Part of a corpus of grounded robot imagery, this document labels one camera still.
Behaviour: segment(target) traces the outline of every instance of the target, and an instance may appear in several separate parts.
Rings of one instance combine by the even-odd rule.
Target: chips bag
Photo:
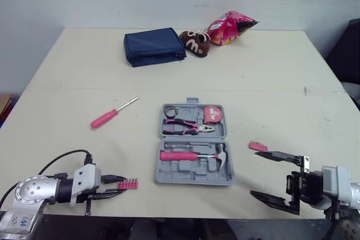
[[[226,45],[258,22],[237,11],[229,11],[208,27],[211,42]]]

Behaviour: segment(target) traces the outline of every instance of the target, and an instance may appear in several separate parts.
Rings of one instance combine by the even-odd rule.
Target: pliers
[[[167,135],[197,135],[199,132],[214,132],[215,128],[210,125],[198,124],[196,121],[183,120],[179,118],[165,120],[165,124],[177,124],[187,126],[190,129],[186,129],[182,132],[176,132],[174,130],[163,130],[163,134]]]

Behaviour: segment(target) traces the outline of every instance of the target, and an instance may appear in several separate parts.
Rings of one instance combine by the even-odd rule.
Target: pink screwdriver
[[[99,118],[95,119],[94,121],[91,122],[90,126],[93,129],[97,129],[99,126],[105,124],[106,122],[108,122],[110,119],[112,119],[114,116],[119,114],[119,111],[121,111],[123,108],[127,107],[128,105],[130,105],[131,103],[133,103],[134,101],[136,101],[139,97],[134,97],[131,101],[125,103],[124,105],[122,105],[122,107],[118,108],[118,109],[112,109],[110,112],[107,112],[105,114],[103,114],[102,116],[100,116]]]

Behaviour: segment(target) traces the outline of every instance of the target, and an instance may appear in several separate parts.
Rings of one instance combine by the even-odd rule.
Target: pink hammer
[[[201,157],[213,157],[220,160],[219,170],[224,166],[226,162],[226,153],[224,152],[224,145],[218,143],[218,154],[214,155],[199,155],[194,152],[160,152],[160,160],[197,160]]]

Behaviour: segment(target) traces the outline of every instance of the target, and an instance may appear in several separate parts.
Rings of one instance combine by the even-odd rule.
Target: navy blue bag
[[[185,47],[172,28],[126,34],[126,59],[133,67],[183,60]]]

